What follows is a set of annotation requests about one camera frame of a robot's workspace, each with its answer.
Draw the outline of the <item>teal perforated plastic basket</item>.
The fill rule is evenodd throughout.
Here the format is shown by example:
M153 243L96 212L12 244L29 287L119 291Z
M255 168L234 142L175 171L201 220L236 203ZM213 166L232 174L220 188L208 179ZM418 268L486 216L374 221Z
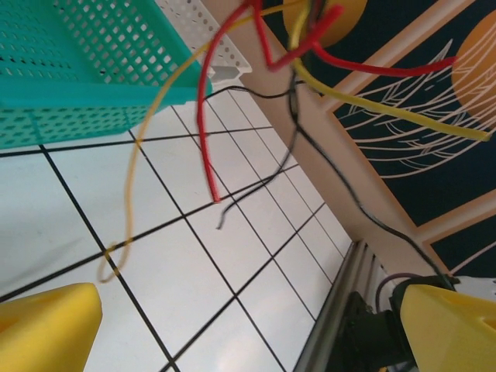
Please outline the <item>teal perforated plastic basket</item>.
M124 133L190 56L155 0L0 0L0 150Z

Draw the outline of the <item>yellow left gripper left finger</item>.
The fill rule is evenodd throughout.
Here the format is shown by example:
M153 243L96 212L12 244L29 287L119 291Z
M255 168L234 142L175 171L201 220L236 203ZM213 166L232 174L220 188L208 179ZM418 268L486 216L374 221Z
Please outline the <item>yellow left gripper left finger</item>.
M0 304L0 372L84 372L102 322L92 283Z

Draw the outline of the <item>white perforated plastic basket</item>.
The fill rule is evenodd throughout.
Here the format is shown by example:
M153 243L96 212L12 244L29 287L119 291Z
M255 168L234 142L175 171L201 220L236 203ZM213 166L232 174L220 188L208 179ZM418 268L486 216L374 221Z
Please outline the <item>white perforated plastic basket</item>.
M219 28L201 0L154 0L192 53L206 44ZM225 35L208 68L213 85L238 81L253 69L232 40Z

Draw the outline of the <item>aluminium front rail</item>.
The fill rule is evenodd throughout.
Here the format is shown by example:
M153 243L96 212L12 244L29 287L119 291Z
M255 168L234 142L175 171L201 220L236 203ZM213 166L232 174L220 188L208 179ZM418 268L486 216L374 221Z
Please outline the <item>aluminium front rail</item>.
M348 297L358 292L375 309L377 286L385 277L380 261L363 240L352 243L309 334L293 372L325 372L342 324Z

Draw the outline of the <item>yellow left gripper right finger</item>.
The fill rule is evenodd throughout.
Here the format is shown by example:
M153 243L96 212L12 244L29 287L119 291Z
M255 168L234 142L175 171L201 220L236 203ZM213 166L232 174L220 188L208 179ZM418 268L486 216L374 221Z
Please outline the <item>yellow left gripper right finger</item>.
M496 302L415 284L401 324L418 372L496 372Z

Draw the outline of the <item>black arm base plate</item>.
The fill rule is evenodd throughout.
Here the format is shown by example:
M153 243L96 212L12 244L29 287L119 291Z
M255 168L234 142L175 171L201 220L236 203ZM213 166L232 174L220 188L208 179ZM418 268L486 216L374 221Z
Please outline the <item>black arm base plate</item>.
M353 343L361 349L385 344L390 335L391 311L373 312L357 291L350 294L349 300L351 308L346 320L346 332Z

